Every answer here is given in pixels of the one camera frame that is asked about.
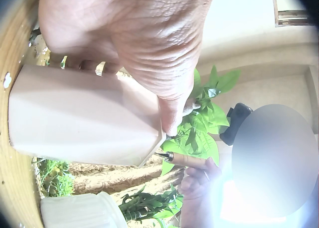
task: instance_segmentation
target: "green stem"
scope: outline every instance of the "green stem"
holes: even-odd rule
[[[131,201],[119,205],[119,208],[120,208],[121,212],[124,213],[124,212],[126,212],[126,210],[127,210],[129,207],[133,206],[133,205],[134,205],[135,203],[137,203],[138,201],[139,201],[139,197],[135,197],[135,198],[132,199]]]

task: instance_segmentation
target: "white pot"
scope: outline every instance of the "white pot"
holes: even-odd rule
[[[41,200],[45,228],[127,228],[119,207],[106,192]]]
[[[124,76],[24,65],[8,110],[12,146],[41,158],[142,166],[166,138],[157,96]]]

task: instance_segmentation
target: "wrinkled skin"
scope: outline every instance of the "wrinkled skin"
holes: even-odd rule
[[[187,168],[179,192],[184,194],[181,208],[182,228],[212,228],[213,214],[216,212],[216,191],[220,186],[221,170],[212,158],[206,160],[205,170]]]
[[[175,136],[193,87],[212,0],[40,0],[48,48],[66,67],[122,66],[159,98],[164,131]]]

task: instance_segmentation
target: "small green plant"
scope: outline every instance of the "small green plant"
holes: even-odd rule
[[[72,195],[73,177],[69,173],[69,164],[49,159],[38,162],[40,170],[40,187],[45,197],[58,197]]]
[[[133,195],[126,194],[119,208],[126,221],[155,219],[162,228],[166,227],[163,219],[175,216],[183,205],[183,195],[171,185],[171,191],[161,195],[144,193],[145,186]]]
[[[216,165],[219,165],[217,144],[208,133],[223,133],[229,127],[230,118],[227,118],[224,111],[211,100],[218,94],[231,90],[239,76],[240,71],[234,70],[218,77],[216,67],[213,66],[208,83],[202,85],[200,75],[195,69],[194,88],[189,97],[201,107],[183,117],[177,128],[177,135],[161,145],[164,152],[176,152],[204,159],[212,157]],[[163,160],[162,175],[173,167],[173,164]]]

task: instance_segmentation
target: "wooden surface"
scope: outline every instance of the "wooden surface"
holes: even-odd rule
[[[43,227],[32,158],[10,146],[7,121],[9,91],[30,52],[28,40],[37,21],[37,6],[38,0],[14,0],[0,24],[0,208],[12,227]],[[13,81],[4,89],[7,72]]]

